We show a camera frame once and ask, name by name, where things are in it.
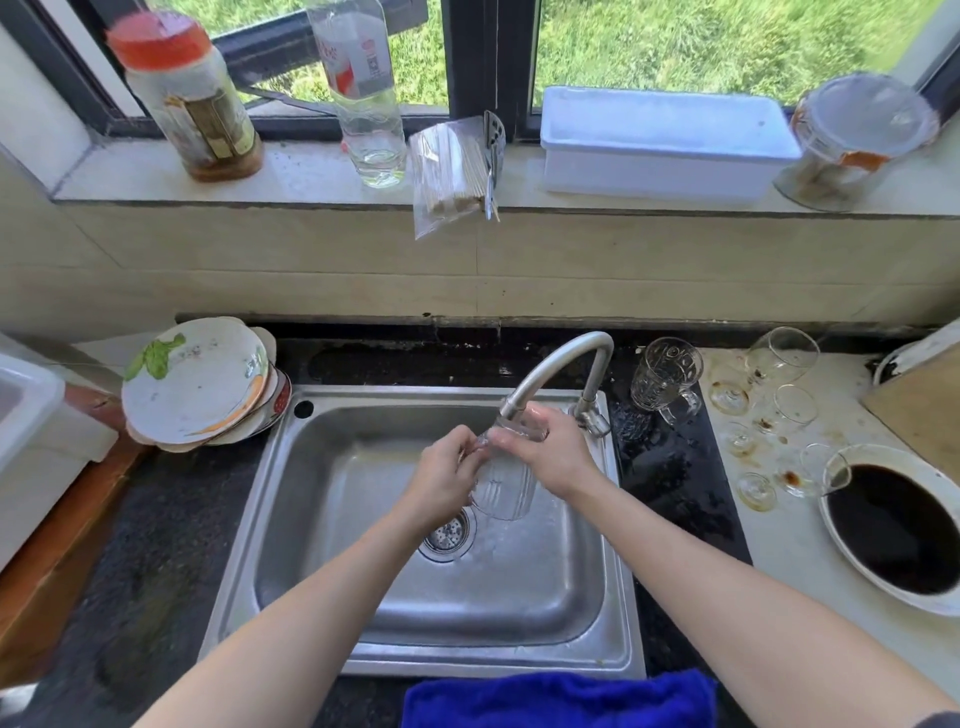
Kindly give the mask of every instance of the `tiled wall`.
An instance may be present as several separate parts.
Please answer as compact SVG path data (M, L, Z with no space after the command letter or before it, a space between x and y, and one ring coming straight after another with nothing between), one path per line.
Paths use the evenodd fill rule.
M163 328L177 311L883 324L960 314L960 220L506 213L417 242L402 211L33 199L14 212L0 328L74 341Z

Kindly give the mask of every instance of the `sink basin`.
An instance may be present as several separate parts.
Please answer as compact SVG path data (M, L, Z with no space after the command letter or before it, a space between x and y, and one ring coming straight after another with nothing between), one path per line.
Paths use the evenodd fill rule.
M299 386L264 450L201 657L385 515L420 451L485 430L503 389ZM560 408L579 392L542 390ZM312 411L304 415L302 402ZM602 414L606 400L598 398ZM610 436L588 437L616 480ZM529 514L467 508L414 553L347 674L489 676L566 669L642 677L632 576L599 533L538 486Z

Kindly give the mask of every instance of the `water bottle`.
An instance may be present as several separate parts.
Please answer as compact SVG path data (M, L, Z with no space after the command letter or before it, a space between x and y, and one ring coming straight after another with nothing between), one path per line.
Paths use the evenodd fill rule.
M377 188L397 184L407 149L383 6L379 0L321 0L306 12L360 179Z

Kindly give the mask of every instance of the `forearm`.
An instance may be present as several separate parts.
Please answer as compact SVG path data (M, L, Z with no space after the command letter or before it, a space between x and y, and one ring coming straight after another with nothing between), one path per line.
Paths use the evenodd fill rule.
M136 728L306 728L364 626L422 538L395 509L227 638Z
M761 728L909 728L957 709L858 627L657 516L599 473L571 502Z

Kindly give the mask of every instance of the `dark brown liquid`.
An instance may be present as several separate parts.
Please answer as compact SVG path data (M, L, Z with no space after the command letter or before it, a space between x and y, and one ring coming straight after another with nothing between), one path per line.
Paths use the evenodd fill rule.
M960 582L960 532L935 497L876 465L854 465L849 486L827 496L840 538L857 560L918 595Z

